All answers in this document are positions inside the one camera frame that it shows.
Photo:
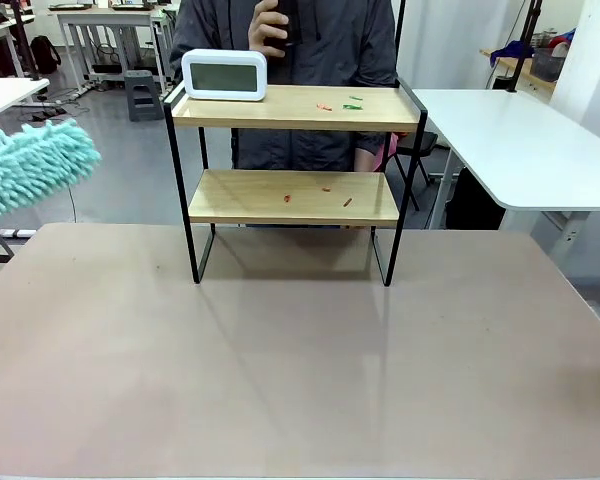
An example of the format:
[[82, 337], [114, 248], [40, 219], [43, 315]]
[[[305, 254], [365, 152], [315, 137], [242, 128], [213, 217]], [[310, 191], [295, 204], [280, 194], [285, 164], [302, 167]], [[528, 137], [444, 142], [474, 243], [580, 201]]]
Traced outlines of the person's right hand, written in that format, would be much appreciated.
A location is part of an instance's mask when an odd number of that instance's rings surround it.
[[253, 17], [248, 28], [248, 45], [269, 58], [284, 58], [285, 51], [272, 41], [286, 41], [289, 17], [278, 9], [277, 0], [262, 0], [254, 7]]

